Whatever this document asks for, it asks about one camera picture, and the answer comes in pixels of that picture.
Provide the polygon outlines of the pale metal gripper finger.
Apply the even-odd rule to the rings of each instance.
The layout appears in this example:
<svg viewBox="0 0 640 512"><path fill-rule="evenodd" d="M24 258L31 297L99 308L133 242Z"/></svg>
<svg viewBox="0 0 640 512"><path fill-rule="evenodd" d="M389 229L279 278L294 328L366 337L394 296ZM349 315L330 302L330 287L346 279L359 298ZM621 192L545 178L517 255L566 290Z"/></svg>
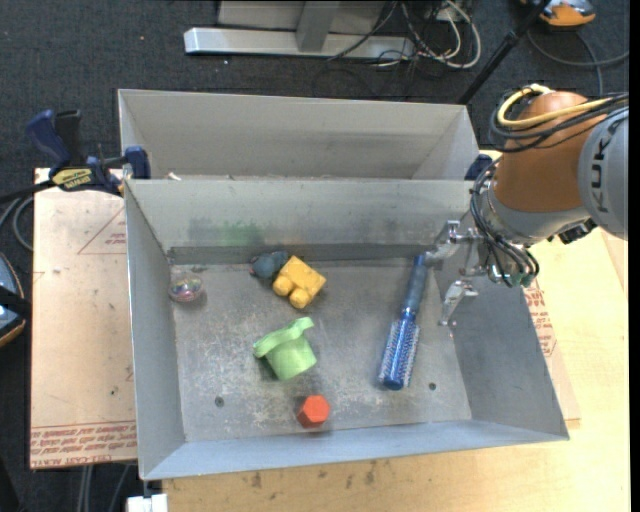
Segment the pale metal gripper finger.
<svg viewBox="0 0 640 512"><path fill-rule="evenodd" d="M466 279L454 281L447 289L442 301L441 315L438 320L440 326L449 326L451 318L457 307L465 298L473 298L479 295L473 283Z"/></svg>
<svg viewBox="0 0 640 512"><path fill-rule="evenodd" d="M435 241L424 252L424 263L435 265L452 258L458 252L464 256L464 264L474 262L481 237L476 228L466 227L458 220L448 220Z"/></svg>

